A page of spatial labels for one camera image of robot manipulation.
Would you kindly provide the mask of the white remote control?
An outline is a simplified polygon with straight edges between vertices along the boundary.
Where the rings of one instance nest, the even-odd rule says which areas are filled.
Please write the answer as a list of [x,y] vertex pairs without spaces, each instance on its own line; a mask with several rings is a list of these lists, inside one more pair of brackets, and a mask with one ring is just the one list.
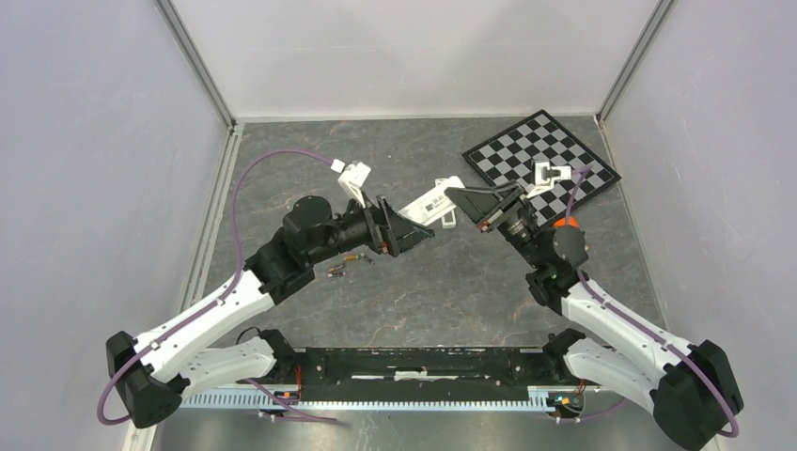
[[441,217],[445,213],[456,208],[455,204],[445,195],[445,189],[451,187],[463,188],[464,185],[457,176],[436,179],[434,188],[402,208],[398,214],[422,226],[429,226],[437,221],[441,222]]

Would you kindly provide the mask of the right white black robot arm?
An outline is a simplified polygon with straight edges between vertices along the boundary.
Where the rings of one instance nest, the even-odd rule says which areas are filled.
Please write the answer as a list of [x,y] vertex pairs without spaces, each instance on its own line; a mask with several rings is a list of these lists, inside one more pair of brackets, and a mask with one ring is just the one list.
[[609,295],[581,268],[588,246],[569,212],[541,227],[519,187],[447,188],[445,195],[479,231],[500,232],[531,266],[526,282],[537,303],[602,339],[560,335],[542,359],[550,381],[596,382],[650,413],[685,450],[739,436],[744,404],[725,350],[709,339],[695,344],[671,334]]

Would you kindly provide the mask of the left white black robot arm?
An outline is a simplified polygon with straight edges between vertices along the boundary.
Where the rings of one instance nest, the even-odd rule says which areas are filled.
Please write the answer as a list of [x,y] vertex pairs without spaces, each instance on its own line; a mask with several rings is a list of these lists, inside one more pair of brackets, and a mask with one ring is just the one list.
[[212,343],[306,287],[317,264],[361,246],[397,257],[433,237],[430,225],[452,208],[441,193],[426,193],[400,210],[383,197],[369,201],[360,195],[342,213],[333,213],[323,197],[300,198],[273,237],[250,257],[241,257],[222,286],[147,332],[120,331],[107,339],[111,380],[97,408],[99,420],[113,423],[104,414],[111,393],[118,394],[127,411],[121,422],[148,428],[185,399],[219,385],[264,376],[287,381],[295,358],[268,337],[223,349]]

